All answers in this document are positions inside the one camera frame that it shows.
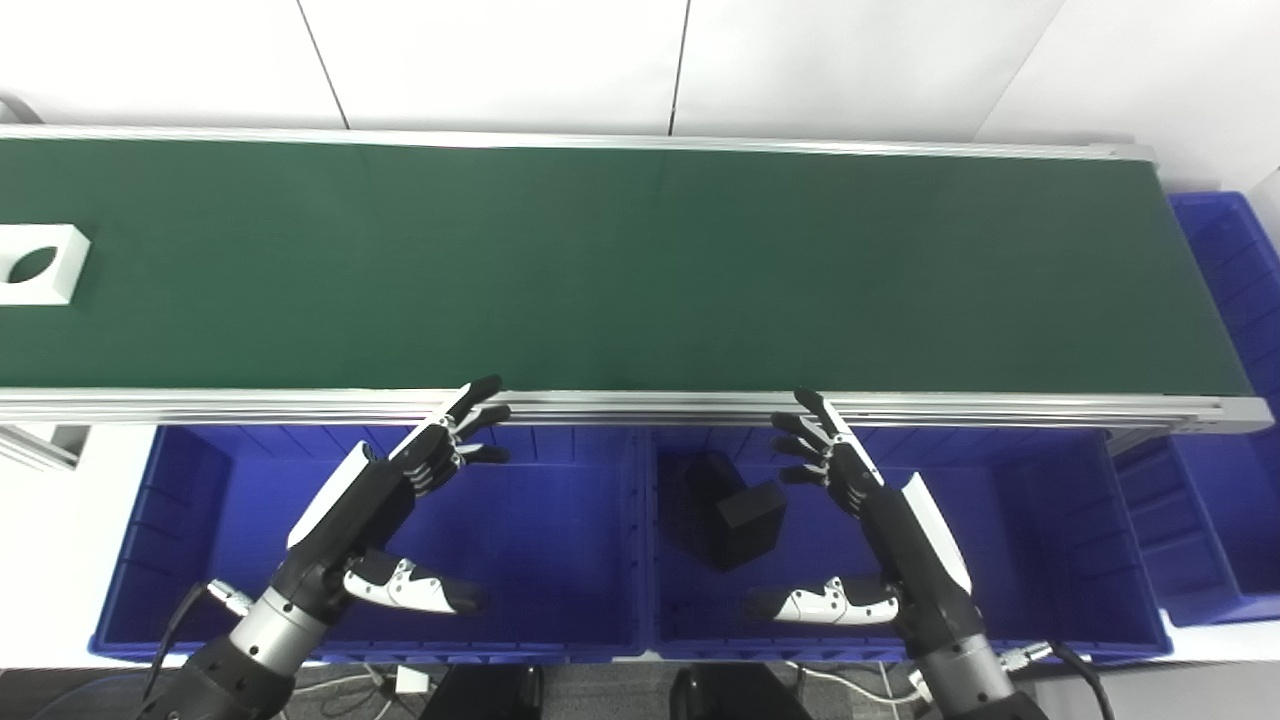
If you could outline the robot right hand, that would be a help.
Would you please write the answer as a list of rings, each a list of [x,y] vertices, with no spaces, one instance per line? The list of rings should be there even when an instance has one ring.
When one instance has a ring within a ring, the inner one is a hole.
[[[879,569],[818,585],[751,589],[748,611],[776,623],[890,625],[911,659],[986,635],[966,565],[922,475],[914,473],[902,487],[888,484],[827,397],[804,387],[794,397],[806,414],[773,413],[771,424],[783,437],[772,446],[804,462],[780,478],[822,488],[858,524]]]

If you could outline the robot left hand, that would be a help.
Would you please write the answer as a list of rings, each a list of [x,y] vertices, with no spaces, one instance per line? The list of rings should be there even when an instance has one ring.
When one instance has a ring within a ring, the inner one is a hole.
[[[466,615],[485,609],[477,584],[443,577],[387,552],[419,500],[439,491],[462,468],[502,464],[509,451],[472,445],[480,429],[509,418],[499,375],[457,389],[387,456],[360,442],[333,471],[294,527],[283,564],[269,582],[268,602],[282,615],[333,626],[361,600],[390,609]]]

